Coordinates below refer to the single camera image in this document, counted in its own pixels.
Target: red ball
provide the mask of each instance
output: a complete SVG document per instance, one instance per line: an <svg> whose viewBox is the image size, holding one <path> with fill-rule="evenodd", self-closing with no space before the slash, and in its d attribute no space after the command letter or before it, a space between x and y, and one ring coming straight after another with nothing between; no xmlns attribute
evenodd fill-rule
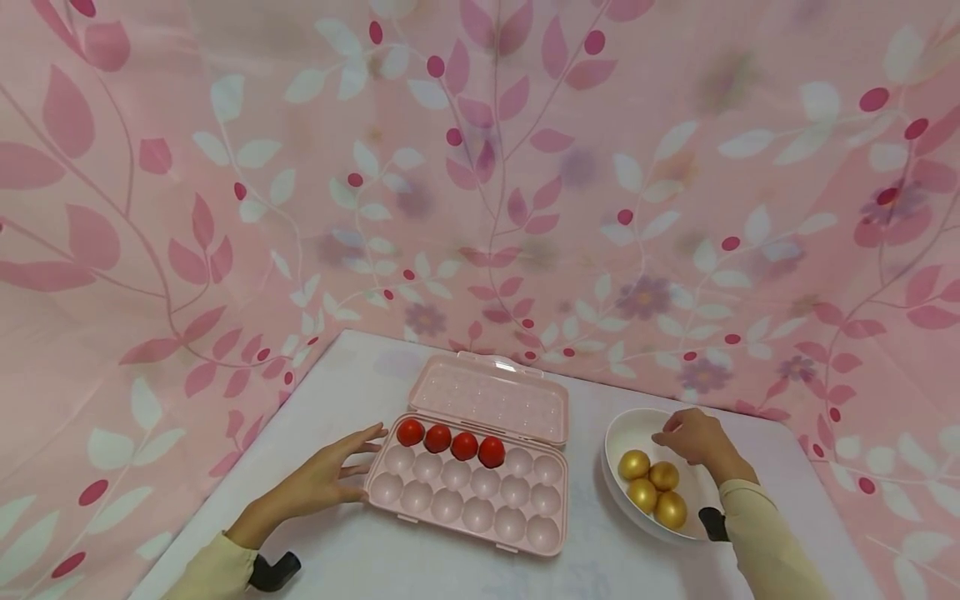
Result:
<svg viewBox="0 0 960 600"><path fill-rule="evenodd" d="M450 428L446 425L434 425L426 432L423 445L434 454L440 454L450 447Z"/></svg>
<svg viewBox="0 0 960 600"><path fill-rule="evenodd" d="M423 439L423 425L416 419L407 419L396 429L396 439L403 445L411 446Z"/></svg>
<svg viewBox="0 0 960 600"><path fill-rule="evenodd" d="M497 468L503 465L507 457L507 450L503 447L503 442L490 436L480 444L480 462L486 468Z"/></svg>
<svg viewBox="0 0 960 600"><path fill-rule="evenodd" d="M457 437L453 439L453 444L450 445L450 452L453 453L453 456L457 457L457 460L468 461L477 455L477 447L477 439L473 434L464 431L458 433Z"/></svg>

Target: white table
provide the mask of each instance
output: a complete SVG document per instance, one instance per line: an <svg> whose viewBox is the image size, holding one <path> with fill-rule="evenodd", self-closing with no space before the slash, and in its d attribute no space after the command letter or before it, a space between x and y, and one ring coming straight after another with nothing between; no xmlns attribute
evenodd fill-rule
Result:
<svg viewBox="0 0 960 600"><path fill-rule="evenodd" d="M131 600L157 600L186 563L317 448L377 420L388 426L427 357L440 350L344 332L304 378L243 459L194 515ZM342 507L286 523L262 553L292 550L302 571L284 600L329 598L623 599L750 598L728 543L681 548L638 530L609 498L599 451L610 421L637 406L673 400L547 375L570 392L569 529L564 550L539 560L492 544L412 525L365 507ZM713 412L774 497L837 598L882 598L790 432L778 423ZM254 597L255 591L248 592Z"/></svg>

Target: sleeve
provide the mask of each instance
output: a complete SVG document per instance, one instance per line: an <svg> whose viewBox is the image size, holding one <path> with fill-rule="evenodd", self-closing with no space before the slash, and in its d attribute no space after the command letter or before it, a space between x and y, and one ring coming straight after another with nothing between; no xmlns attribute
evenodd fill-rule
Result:
<svg viewBox="0 0 960 600"><path fill-rule="evenodd" d="M761 486L741 479L724 482L720 502L727 513L727 535L737 566L756 600L832 598Z"/></svg>
<svg viewBox="0 0 960 600"><path fill-rule="evenodd" d="M253 573L256 551L241 548L224 534L187 564L183 575L162 600L236 600Z"/></svg>

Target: pink leaf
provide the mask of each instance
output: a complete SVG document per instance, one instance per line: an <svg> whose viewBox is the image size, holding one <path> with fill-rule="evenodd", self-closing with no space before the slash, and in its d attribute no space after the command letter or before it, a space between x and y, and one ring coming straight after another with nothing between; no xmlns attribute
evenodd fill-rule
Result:
<svg viewBox="0 0 960 600"><path fill-rule="evenodd" d="M35 292L62 292L84 287L96 280L97 278L88 269L72 262L0 261L0 281Z"/></svg>
<svg viewBox="0 0 960 600"><path fill-rule="evenodd" d="M227 437L235 438L240 433L240 427L243 427L243 413L232 409L227 413Z"/></svg>
<svg viewBox="0 0 960 600"><path fill-rule="evenodd" d="M520 78L520 81L513 84L510 89L500 95L500 120L506 121L520 114L523 107L527 106L527 98L529 95L530 79L524 75Z"/></svg>
<svg viewBox="0 0 960 600"><path fill-rule="evenodd" d="M490 105L479 100L460 97L457 99L460 112L473 127L487 129L493 126L493 110Z"/></svg>
<svg viewBox="0 0 960 600"><path fill-rule="evenodd" d="M542 129L530 138L530 145L541 152L553 154L563 152L573 143L573 138L557 130Z"/></svg>
<svg viewBox="0 0 960 600"><path fill-rule="evenodd" d="M213 343L213 357L217 360L221 360L224 356L227 356L227 354L233 350L233 347L237 345L237 342L240 341L240 333L242 331L243 328L241 327L238 329L233 329L232 331L228 331L220 336L220 339Z"/></svg>
<svg viewBox="0 0 960 600"><path fill-rule="evenodd" d="M500 27L500 56L511 55L520 49L530 35L534 24L533 0L526 0Z"/></svg>
<svg viewBox="0 0 960 600"><path fill-rule="evenodd" d="M527 227L524 228L524 231L531 235L540 235L542 233L549 233L553 230L554 227L560 222L560 215L557 213L550 215L541 215L539 217L534 217L527 223Z"/></svg>
<svg viewBox="0 0 960 600"><path fill-rule="evenodd" d="M109 73L119 71L130 58L130 39L120 21L87 27L84 48L87 62Z"/></svg>
<svg viewBox="0 0 960 600"><path fill-rule="evenodd" d="M849 385L835 385L827 393L827 400L833 404L843 404L854 396L856 391Z"/></svg>
<svg viewBox="0 0 960 600"><path fill-rule="evenodd" d="M523 319L530 314L530 310L534 307L534 299L524 298L523 300L516 303L514 306L514 316L518 319Z"/></svg>
<svg viewBox="0 0 960 600"><path fill-rule="evenodd" d="M473 0L460 0L460 22L474 43L485 50L493 48L493 19Z"/></svg>
<svg viewBox="0 0 960 600"><path fill-rule="evenodd" d="M230 238L224 237L217 250L210 255L210 278L214 283L220 283L230 273L233 268L233 246L230 245Z"/></svg>
<svg viewBox="0 0 960 600"><path fill-rule="evenodd" d="M66 221L70 252L77 262L101 271L109 271L120 262L120 236L107 217L86 206L68 204Z"/></svg>
<svg viewBox="0 0 960 600"><path fill-rule="evenodd" d="M520 289L521 283L523 283L523 277L510 277L500 284L500 296L509 298L513 294L516 294Z"/></svg>
<svg viewBox="0 0 960 600"><path fill-rule="evenodd" d="M489 319L490 321L493 321L494 323L503 324L503 323L509 323L511 321L510 313L508 313L505 310L488 308L487 310L483 311L483 316Z"/></svg>
<svg viewBox="0 0 960 600"><path fill-rule="evenodd" d="M818 363L825 363L829 360L827 349L816 342L800 342L794 346L800 352L806 354Z"/></svg>
<svg viewBox="0 0 960 600"><path fill-rule="evenodd" d="M543 60L543 70L551 79L559 79L564 73L569 52L566 49L564 30L560 27L560 16L553 17L543 33L543 42L540 45L540 58Z"/></svg>
<svg viewBox="0 0 960 600"><path fill-rule="evenodd" d="M835 304L829 302L817 302L813 305L813 313L821 323L828 325L840 325L843 322L843 313Z"/></svg>
<svg viewBox="0 0 960 600"><path fill-rule="evenodd" d="M186 327L186 331L183 332L183 341L190 344L205 336L220 322L220 318L224 315L225 310L227 310L225 305L220 306L219 308L208 310L194 319L193 322Z"/></svg>
<svg viewBox="0 0 960 600"><path fill-rule="evenodd" d="M626 23L642 17L654 6L654 0L611 0L607 18L617 23Z"/></svg>
<svg viewBox="0 0 960 600"><path fill-rule="evenodd" d="M887 328L883 326L883 323L875 321L874 319L859 319L845 324L843 326L843 332L854 338L854 340L862 340L886 333Z"/></svg>
<svg viewBox="0 0 960 600"><path fill-rule="evenodd" d="M932 220L933 210L930 206L924 206L887 229L887 244L891 246L909 244L924 234L924 231L930 226L930 221Z"/></svg>
<svg viewBox="0 0 960 600"><path fill-rule="evenodd" d="M910 323L923 329L946 329L960 323L960 315L955 315L939 306L921 306L907 312Z"/></svg>
<svg viewBox="0 0 960 600"><path fill-rule="evenodd" d="M573 65L564 81L573 89L591 89L605 82L613 72L616 60L587 59Z"/></svg>
<svg viewBox="0 0 960 600"><path fill-rule="evenodd" d="M563 182L558 175L556 178L548 181L542 188L534 194L534 208L543 210L553 205L560 198L560 190L564 187Z"/></svg>
<svg viewBox="0 0 960 600"><path fill-rule="evenodd" d="M444 79L446 80L446 89L451 96L456 96L467 87L467 81L470 77L470 55L467 53L467 46L458 38L453 44L453 50L450 51L450 58L446 60L446 70Z"/></svg>
<svg viewBox="0 0 960 600"><path fill-rule="evenodd" d="M830 361L830 366L839 373L851 372L862 364L862 360L849 352L837 354L833 357L833 360Z"/></svg>
<svg viewBox="0 0 960 600"><path fill-rule="evenodd" d="M477 187L477 178L473 172L453 158L446 160L446 173L454 185L460 189L470 191Z"/></svg>
<svg viewBox="0 0 960 600"><path fill-rule="evenodd" d="M140 140L140 168L154 175L166 175L174 166L170 146L162 137Z"/></svg>
<svg viewBox="0 0 960 600"><path fill-rule="evenodd" d="M53 185L64 175L63 167L40 150L0 141L0 189L37 189Z"/></svg>
<svg viewBox="0 0 960 600"><path fill-rule="evenodd" d="M227 388L224 390L224 397L237 397L243 394L247 389L247 383L250 382L250 369L241 369L230 376L227 382Z"/></svg>
<svg viewBox="0 0 960 600"><path fill-rule="evenodd" d="M184 281L197 285L206 283L207 272L204 260L177 240L170 240L170 245L167 247L167 258L170 260L170 266L173 267L174 273Z"/></svg>
<svg viewBox="0 0 960 600"><path fill-rule="evenodd" d="M230 470L233 468L234 465L237 464L237 461L239 460L240 460L240 452L233 450L232 452L230 452L230 454L220 459L220 462L217 463L217 465L214 468L212 468L207 473L207 475L209 475L210 477L223 477L224 475L230 472Z"/></svg>
<svg viewBox="0 0 960 600"><path fill-rule="evenodd" d="M93 112L83 93L55 64L43 101L43 125L57 146L71 158L83 156L93 145Z"/></svg>
<svg viewBox="0 0 960 600"><path fill-rule="evenodd" d="M196 396L208 388L213 383L213 377L216 374L216 364L203 361L199 367L196 367L186 376L186 382L183 384L183 391L186 396Z"/></svg>
<svg viewBox="0 0 960 600"><path fill-rule="evenodd" d="M180 348L180 340L174 338L156 338L135 346L120 359L121 365L140 365L158 363Z"/></svg>
<svg viewBox="0 0 960 600"><path fill-rule="evenodd" d="M520 188L515 188L510 194L510 200L507 201L507 216L519 228L526 224L527 217L530 216L527 203L523 200L523 194L520 193Z"/></svg>

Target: golden ball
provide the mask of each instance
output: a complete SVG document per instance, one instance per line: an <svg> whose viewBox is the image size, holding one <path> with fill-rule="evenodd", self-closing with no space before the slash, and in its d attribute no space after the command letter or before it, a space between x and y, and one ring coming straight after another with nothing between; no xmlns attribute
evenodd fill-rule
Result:
<svg viewBox="0 0 960 600"><path fill-rule="evenodd" d="M649 479L635 479L627 488L627 495L636 507L649 515L657 506L657 488Z"/></svg>
<svg viewBox="0 0 960 600"><path fill-rule="evenodd" d="M680 485L680 472L672 463L660 461L650 467L650 481L661 492L669 492Z"/></svg>
<svg viewBox="0 0 960 600"><path fill-rule="evenodd" d="M667 529L679 531L686 523L686 502L676 492L664 492L657 500L654 512L657 521Z"/></svg>
<svg viewBox="0 0 960 600"><path fill-rule="evenodd" d="M620 459L620 465L616 470L627 481L639 479L650 470L650 457L642 450L629 450Z"/></svg>

